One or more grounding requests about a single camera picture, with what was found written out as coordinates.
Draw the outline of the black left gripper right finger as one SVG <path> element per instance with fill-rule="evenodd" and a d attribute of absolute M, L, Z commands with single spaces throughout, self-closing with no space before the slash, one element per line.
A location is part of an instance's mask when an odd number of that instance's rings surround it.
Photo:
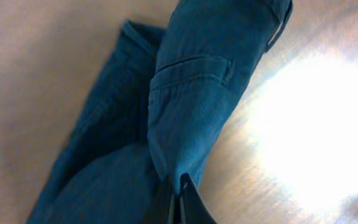
<path fill-rule="evenodd" d="M 188 173 L 180 177 L 180 215 L 182 224 L 217 224 L 209 213 Z"/>

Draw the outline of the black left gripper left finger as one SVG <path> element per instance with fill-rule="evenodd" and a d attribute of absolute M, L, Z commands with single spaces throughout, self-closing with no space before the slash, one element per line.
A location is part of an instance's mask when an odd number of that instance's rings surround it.
<path fill-rule="evenodd" d="M 174 210 L 175 194 L 170 179 L 166 177 L 160 183 L 155 198 L 144 215 L 144 223 L 173 223 Z"/>

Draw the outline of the dark teal shorts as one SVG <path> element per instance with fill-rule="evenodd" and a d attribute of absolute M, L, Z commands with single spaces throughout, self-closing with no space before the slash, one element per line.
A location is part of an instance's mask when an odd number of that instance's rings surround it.
<path fill-rule="evenodd" d="M 198 187 L 290 0 L 186 0 L 168 26 L 126 21 L 29 223 L 144 223 L 160 183 Z"/>

